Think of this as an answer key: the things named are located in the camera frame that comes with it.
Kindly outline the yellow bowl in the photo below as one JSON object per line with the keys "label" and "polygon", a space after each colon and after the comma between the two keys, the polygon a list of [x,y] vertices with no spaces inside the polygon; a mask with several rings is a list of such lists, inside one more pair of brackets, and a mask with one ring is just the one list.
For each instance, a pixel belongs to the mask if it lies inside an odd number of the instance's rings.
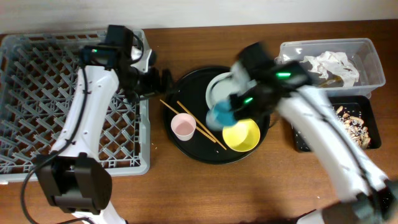
{"label": "yellow bowl", "polygon": [[248,152],[260,141],[261,131],[252,119],[238,121],[234,126],[224,127],[222,137],[226,145],[237,152]]}

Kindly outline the blue cup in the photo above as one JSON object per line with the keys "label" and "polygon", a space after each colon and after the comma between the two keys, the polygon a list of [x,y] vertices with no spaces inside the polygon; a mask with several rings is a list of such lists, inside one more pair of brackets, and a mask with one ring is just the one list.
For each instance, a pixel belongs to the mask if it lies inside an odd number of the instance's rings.
{"label": "blue cup", "polygon": [[206,114],[207,127],[215,131],[234,126],[237,122],[229,101],[219,101]]}

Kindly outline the pale green plate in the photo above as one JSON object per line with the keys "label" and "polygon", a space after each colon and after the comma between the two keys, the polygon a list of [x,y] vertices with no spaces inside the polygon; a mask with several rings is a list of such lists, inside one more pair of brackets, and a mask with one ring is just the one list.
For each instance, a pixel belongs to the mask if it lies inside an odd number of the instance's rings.
{"label": "pale green plate", "polygon": [[214,77],[208,84],[205,100],[209,109],[219,101],[227,100],[231,94],[243,93],[247,88],[249,77],[225,72]]}

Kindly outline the pink cup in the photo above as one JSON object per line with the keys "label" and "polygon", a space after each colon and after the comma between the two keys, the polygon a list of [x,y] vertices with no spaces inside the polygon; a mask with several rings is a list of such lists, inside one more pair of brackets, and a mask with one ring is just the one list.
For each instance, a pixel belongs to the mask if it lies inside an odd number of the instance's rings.
{"label": "pink cup", "polygon": [[193,137],[197,125],[192,115],[179,113],[172,118],[170,127],[179,140],[188,141]]}

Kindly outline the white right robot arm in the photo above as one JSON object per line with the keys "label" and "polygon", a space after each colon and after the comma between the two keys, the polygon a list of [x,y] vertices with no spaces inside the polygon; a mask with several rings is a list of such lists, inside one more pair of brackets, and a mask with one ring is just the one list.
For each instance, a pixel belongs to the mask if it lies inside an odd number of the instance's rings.
{"label": "white right robot arm", "polygon": [[292,223],[385,223],[397,215],[397,181],[375,165],[348,136],[321,88],[299,62],[276,65],[261,43],[237,56],[231,71],[241,92],[231,97],[236,120],[277,110],[307,138],[336,190],[339,201]]}

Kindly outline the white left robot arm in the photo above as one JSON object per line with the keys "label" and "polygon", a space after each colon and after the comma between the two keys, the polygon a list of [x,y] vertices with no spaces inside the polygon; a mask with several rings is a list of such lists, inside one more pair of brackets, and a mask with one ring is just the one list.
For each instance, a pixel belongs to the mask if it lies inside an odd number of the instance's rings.
{"label": "white left robot arm", "polygon": [[169,71],[154,67],[156,54],[143,30],[110,25],[104,40],[80,49],[78,83],[61,133],[33,173],[53,207],[86,223],[123,223],[111,203],[112,178],[99,163],[100,135],[117,90],[134,105],[170,91]]}

